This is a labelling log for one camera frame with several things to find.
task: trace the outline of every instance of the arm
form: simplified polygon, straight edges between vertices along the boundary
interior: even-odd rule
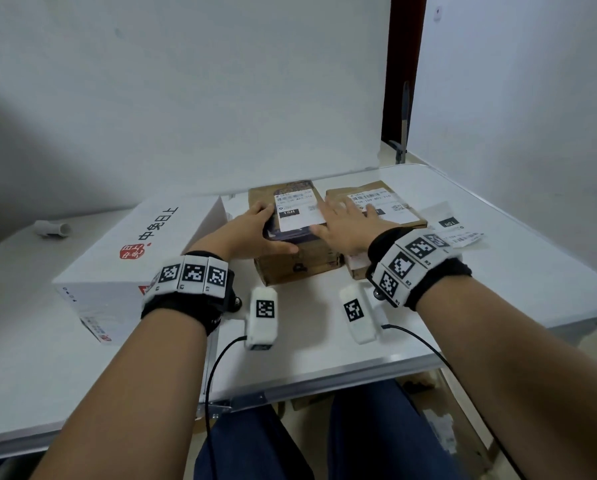
[[[257,203],[190,250],[224,260],[297,252],[263,239],[272,213],[273,206]],[[147,315],[71,414],[33,480],[182,478],[206,346],[194,318],[164,309]]]
[[[312,232],[345,254],[397,224],[351,201]],[[528,478],[597,478],[597,363],[486,286],[448,276],[417,307],[480,413]]]

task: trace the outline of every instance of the blue jeans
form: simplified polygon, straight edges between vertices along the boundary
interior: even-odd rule
[[[313,479],[271,406],[223,415],[211,430],[218,480]],[[343,389],[330,415],[330,480],[464,479],[395,380]],[[195,480],[211,480],[207,443]]]

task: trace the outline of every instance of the white wall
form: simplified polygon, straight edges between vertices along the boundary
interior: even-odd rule
[[[377,165],[390,0],[0,0],[0,238]]]
[[[428,0],[408,150],[597,269],[597,0]]]

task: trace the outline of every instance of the person's left arm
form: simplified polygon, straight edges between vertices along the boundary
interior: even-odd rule
[[[225,261],[297,252],[293,244],[263,238],[273,211],[273,205],[257,203],[189,250]],[[190,316],[169,309],[145,316],[71,414],[32,480],[182,478],[206,346],[205,328]]]

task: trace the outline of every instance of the tabletop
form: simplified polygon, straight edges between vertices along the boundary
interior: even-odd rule
[[[327,189],[375,180],[383,180],[415,209],[449,201],[458,217],[485,233],[481,242],[463,251],[474,276],[538,322],[551,328],[597,317],[596,272],[429,167],[392,166],[314,184],[325,195]],[[225,199],[225,207],[233,215],[244,211],[246,194]],[[118,350],[91,336],[51,280],[127,213],[66,219],[73,233],[63,240],[41,238],[28,227],[0,243],[0,442],[59,430]],[[251,261],[235,262],[232,268],[235,290],[247,304],[250,291],[262,283]],[[379,364],[418,361],[419,370],[431,364],[423,360],[431,355],[425,346],[396,330],[369,344],[354,342],[338,302],[338,291],[350,282],[343,267],[276,286],[276,344],[265,352],[232,347],[218,366],[211,397],[327,379],[345,371],[369,371],[370,380],[372,367]],[[434,344],[416,313],[385,310],[391,323]],[[243,327],[242,321],[225,321],[218,350],[242,335]],[[38,441],[25,451],[47,444]]]

